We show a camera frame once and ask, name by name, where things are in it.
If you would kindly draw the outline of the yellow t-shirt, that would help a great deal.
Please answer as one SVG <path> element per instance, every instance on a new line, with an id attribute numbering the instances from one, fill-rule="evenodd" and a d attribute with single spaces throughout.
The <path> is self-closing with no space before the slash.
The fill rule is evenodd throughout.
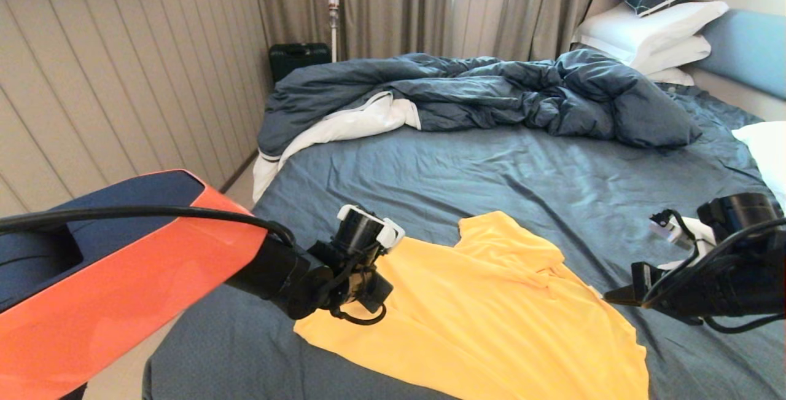
<path id="1" fill-rule="evenodd" d="M 443 246 L 404 238 L 377 266 L 387 313 L 297 321 L 312 346 L 460 400 L 649 400 L 636 330 L 545 238 L 496 211 Z"/>

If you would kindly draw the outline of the dark blue bed sheet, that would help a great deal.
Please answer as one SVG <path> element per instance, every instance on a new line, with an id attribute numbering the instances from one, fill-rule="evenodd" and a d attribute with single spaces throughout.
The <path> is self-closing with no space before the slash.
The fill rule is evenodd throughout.
<path id="1" fill-rule="evenodd" d="M 298 152 L 254 215 L 291 229 L 300 245 L 326 240 L 337 212 L 356 203 L 441 245 L 458 221 L 503 211 L 561 249 L 567 266 L 600 291 L 629 283 L 633 262 L 684 251 L 649 229 L 649 216 L 682 216 L 714 198 L 774 198 L 733 130 L 758 117 L 698 87 L 663 84 L 702 131 L 682 148 L 550 136 L 517 126 L 455 132 L 410 127 Z M 448 400 L 308 345 L 275 305 L 222 286 L 174 325 L 149 358 L 143 400 Z"/>

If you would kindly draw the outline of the white duvet lining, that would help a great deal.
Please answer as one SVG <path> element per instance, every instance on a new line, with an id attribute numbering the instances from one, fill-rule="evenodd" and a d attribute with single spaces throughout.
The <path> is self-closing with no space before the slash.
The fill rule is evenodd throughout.
<path id="1" fill-rule="evenodd" d="M 423 128 L 418 109 L 413 101 L 394 98 L 390 91 L 371 96 L 357 108 L 333 112 L 295 137 L 281 156 L 258 155 L 252 170 L 252 201 L 262 198 L 290 157 L 310 146 L 377 136 L 404 126 Z"/>

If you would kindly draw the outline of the beige bed headboard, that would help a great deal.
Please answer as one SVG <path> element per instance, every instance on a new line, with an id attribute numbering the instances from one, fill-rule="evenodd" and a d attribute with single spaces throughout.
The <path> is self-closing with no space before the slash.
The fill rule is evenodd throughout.
<path id="1" fill-rule="evenodd" d="M 786 17 L 786 0 L 703 0 L 726 2 L 732 10 L 749 10 L 762 14 Z M 601 14 L 617 5 L 617 0 L 591 0 L 587 14 Z M 764 120 L 786 120 L 786 100 L 781 100 L 755 87 L 707 72 L 696 66 L 680 68 L 691 75 L 697 87 L 708 91 L 719 100 L 754 114 Z"/>

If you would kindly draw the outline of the small white pillow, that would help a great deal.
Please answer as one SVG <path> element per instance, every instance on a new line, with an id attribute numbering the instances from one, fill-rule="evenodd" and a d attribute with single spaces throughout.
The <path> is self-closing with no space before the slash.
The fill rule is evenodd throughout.
<path id="1" fill-rule="evenodd" d="M 675 85 L 684 85 L 684 86 L 695 86 L 695 80 L 690 73 L 686 73 L 685 71 L 671 67 L 664 70 L 657 71 L 655 73 L 647 74 L 646 78 L 651 80 L 654 83 L 664 83 L 664 84 L 675 84 Z"/>

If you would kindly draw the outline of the black suitcase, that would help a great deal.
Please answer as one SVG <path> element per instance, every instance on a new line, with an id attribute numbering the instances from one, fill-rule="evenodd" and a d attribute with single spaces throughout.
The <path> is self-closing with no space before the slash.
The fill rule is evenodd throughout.
<path id="1" fill-rule="evenodd" d="M 273 83 L 277 84 L 296 69 L 331 63 L 332 51 L 323 42 L 276 44 L 268 50 L 268 61 Z"/>

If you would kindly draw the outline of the crumpled dark blue duvet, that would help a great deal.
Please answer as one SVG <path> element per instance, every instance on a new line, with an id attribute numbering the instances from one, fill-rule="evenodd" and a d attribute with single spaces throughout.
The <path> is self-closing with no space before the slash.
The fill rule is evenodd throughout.
<path id="1" fill-rule="evenodd" d="M 426 132 L 524 125 L 647 149 L 687 146 L 702 133 L 645 75 L 595 50 L 542 61 L 410 53 L 291 72 L 267 100 L 259 151 L 277 159 L 318 121 L 355 111 L 376 94 L 413 103 Z"/>

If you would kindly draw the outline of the blue headboard pad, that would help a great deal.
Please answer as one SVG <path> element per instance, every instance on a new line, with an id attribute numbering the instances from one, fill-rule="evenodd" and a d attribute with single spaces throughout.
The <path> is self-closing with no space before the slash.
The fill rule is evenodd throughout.
<path id="1" fill-rule="evenodd" d="M 729 10 L 701 34 L 710 55 L 694 66 L 786 100 L 786 16 Z"/>

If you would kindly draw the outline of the medium white pillow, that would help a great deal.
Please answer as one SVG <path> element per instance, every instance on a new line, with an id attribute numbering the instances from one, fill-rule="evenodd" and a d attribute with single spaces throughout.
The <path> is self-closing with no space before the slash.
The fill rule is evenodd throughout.
<path id="1" fill-rule="evenodd" d="M 709 57 L 711 44 L 702 35 L 690 36 L 663 50 L 656 50 L 651 55 L 637 55 L 627 66 L 636 69 L 643 75 L 649 75 L 685 66 L 694 61 Z"/>

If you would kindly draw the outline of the large white pillow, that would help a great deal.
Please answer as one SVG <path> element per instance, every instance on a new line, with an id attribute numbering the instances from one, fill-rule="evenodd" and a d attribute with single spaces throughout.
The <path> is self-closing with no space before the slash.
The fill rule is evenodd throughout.
<path id="1" fill-rule="evenodd" d="M 688 2 L 646 17 L 626 4 L 590 17 L 572 37 L 573 44 L 592 47 L 624 64 L 637 55 L 651 55 L 700 31 L 730 8 L 725 2 Z"/>

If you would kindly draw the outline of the wide beige curtain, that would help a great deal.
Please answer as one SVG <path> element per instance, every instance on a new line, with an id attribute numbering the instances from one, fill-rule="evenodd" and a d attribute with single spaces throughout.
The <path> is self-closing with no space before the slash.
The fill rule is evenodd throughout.
<path id="1" fill-rule="evenodd" d="M 259 0 L 269 45 L 330 44 L 328 0 Z M 454 0 L 340 0 L 337 54 L 343 59 L 405 53 L 447 56 Z"/>

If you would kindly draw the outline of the narrow beige curtain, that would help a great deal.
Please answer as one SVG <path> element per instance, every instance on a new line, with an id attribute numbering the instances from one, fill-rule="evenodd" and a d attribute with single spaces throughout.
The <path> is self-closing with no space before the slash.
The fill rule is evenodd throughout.
<path id="1" fill-rule="evenodd" d="M 547 60 L 567 52 L 592 0 L 507 0 L 500 15 L 493 56 Z"/>

